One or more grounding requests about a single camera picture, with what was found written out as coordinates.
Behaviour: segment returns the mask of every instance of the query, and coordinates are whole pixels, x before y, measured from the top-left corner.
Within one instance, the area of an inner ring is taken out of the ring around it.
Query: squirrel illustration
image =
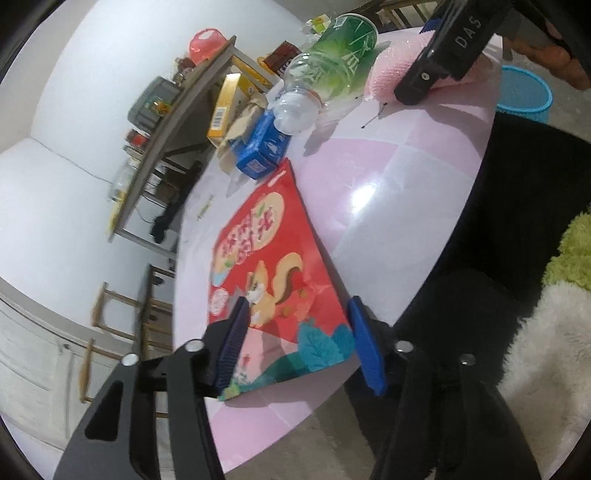
[[[297,270],[302,271],[303,266],[301,257],[295,252],[279,260],[272,281],[272,292],[269,292],[269,273],[263,260],[259,260],[254,272],[247,273],[245,296],[251,305],[251,326],[260,327],[272,320],[276,305],[291,295],[291,276]]]

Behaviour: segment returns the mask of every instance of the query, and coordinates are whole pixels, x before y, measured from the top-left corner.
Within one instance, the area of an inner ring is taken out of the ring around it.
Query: white table
[[[406,30],[381,40],[404,41]],[[487,53],[501,58],[501,39]],[[294,137],[287,156],[320,241],[347,291],[390,324],[435,265],[462,212],[491,131],[499,78],[431,92],[421,105],[379,109],[364,102],[332,132]],[[251,194],[237,190],[216,162],[189,197],[180,237],[174,343],[206,327],[212,248]],[[228,191],[235,190],[228,196]],[[208,412],[225,471],[263,451],[339,388],[358,367],[352,358],[327,370],[241,395],[211,400]]]

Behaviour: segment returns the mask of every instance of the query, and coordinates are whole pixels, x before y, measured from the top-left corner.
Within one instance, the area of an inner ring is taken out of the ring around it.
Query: concrete floor
[[[525,57],[515,55],[513,64],[536,72],[550,85],[554,93],[550,124],[591,141],[591,90],[578,92]],[[373,465],[372,451],[341,388],[295,430],[227,478],[366,480]]]

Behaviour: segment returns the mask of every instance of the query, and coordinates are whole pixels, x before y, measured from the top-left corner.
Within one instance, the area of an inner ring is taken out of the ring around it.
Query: barcode
[[[250,168],[254,173],[261,173],[265,171],[265,167],[261,165],[258,160],[251,160],[248,162],[248,168]]]
[[[228,110],[228,108],[225,106],[216,108],[216,112],[213,114],[212,124],[209,127],[210,130],[222,129],[223,118],[226,115],[226,110]]]

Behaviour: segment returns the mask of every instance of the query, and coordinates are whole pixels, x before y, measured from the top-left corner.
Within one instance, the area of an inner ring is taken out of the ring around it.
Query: wooden chair
[[[149,270],[148,275],[150,276],[150,281],[152,281],[152,282],[162,281],[161,278],[158,277],[158,275],[164,275],[166,277],[174,278],[174,273],[163,270],[158,267],[154,267],[153,265],[150,265],[150,270]],[[92,309],[92,326],[96,327],[96,328],[100,328],[104,332],[108,332],[113,335],[125,338],[127,340],[134,341],[135,340],[134,335],[105,325],[103,323],[103,311],[105,309],[106,302],[110,299],[120,301],[121,303],[125,303],[125,304],[130,305],[134,308],[140,308],[142,306],[142,302],[139,300],[132,299],[130,297],[126,297],[120,293],[113,291],[113,290],[109,290],[108,286],[109,286],[109,284],[107,282],[103,282],[103,284],[100,288],[99,295],[97,297],[95,306]],[[148,320],[150,320],[153,317],[153,314],[152,314],[153,312],[172,317],[173,306],[170,303],[154,299],[151,297],[151,295],[150,295],[150,298],[144,299],[144,301],[148,303],[148,308],[150,309],[150,312],[148,314]],[[162,328],[160,325],[158,325],[152,321],[144,322],[142,328],[144,329],[144,333],[145,333],[146,338],[149,338],[150,332],[172,336],[172,331]],[[158,342],[158,341],[150,340],[150,339],[147,340],[146,344],[147,344],[147,347],[151,346],[153,348],[163,350],[163,351],[172,351],[172,349],[173,349],[170,344],[166,344],[166,343],[162,343],[162,342]]]
[[[89,342],[86,344],[84,360],[82,360],[82,366],[80,367],[80,373],[78,374],[78,396],[80,403],[91,403],[94,400],[94,398],[88,396],[93,353],[105,356],[107,358],[112,358],[113,360],[117,361],[121,359],[121,355],[115,355],[114,353],[97,348],[95,347],[95,340],[92,338],[89,340]],[[167,419],[168,413],[157,411],[156,418]]]
[[[356,8],[352,13],[369,18],[378,28],[378,32],[385,33],[424,25],[433,14],[437,3],[425,0],[372,0]],[[402,11],[403,8],[407,10],[407,7],[412,7],[416,15],[416,18],[412,19],[413,22],[407,18],[408,12],[405,15]],[[392,24],[395,28],[389,27],[388,24]]]

